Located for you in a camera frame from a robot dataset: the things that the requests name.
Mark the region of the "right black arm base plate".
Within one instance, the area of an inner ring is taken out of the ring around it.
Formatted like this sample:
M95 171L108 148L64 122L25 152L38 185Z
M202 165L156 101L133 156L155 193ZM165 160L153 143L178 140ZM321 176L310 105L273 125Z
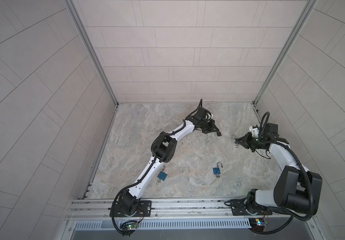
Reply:
M225 205L231 208L233 216L272 215L272 211L269 208L258 205L255 202L249 202L247 198L230 200L226 202Z

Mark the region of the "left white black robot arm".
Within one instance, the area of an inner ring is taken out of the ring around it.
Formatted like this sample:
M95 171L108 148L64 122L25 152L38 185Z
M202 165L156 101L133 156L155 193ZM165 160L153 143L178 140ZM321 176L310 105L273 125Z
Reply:
M113 200L111 217L116 216L116 211L133 216L138 204L152 178L162 167L172 160L177 143L188 134L201 131L203 134L216 133L221 136L219 128L215 125L213 114L202 106L198 106L184 120L182 124L171 132L161 132L151 145L151 158L137 180L121 189Z

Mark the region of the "small blue padlock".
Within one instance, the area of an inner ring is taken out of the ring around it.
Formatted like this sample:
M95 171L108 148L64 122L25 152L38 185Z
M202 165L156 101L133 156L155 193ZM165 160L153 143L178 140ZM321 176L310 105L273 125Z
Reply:
M238 144L238 142L236 141L236 139L237 139L236 135L233 134L233 135L231 136L231 138L232 138L232 140L234 141L235 147L238 148L238 147L239 147L239 144Z

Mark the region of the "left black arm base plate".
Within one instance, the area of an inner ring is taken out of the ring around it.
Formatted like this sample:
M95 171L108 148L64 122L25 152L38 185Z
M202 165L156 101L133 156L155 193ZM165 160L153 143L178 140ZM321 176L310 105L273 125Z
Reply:
M149 217L152 201L135 201L131 205L116 201L110 217Z

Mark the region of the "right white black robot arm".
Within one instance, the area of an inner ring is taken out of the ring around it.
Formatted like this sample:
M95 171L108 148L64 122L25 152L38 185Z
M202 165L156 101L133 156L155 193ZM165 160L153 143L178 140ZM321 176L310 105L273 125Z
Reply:
M308 221L318 210L322 178L300 162L289 142L279 136L278 125L269 123L269 116L266 112L259 125L249 127L243 137L234 140L252 152L269 152L281 169L274 189L252 189L244 202L245 208L251 215L271 211Z

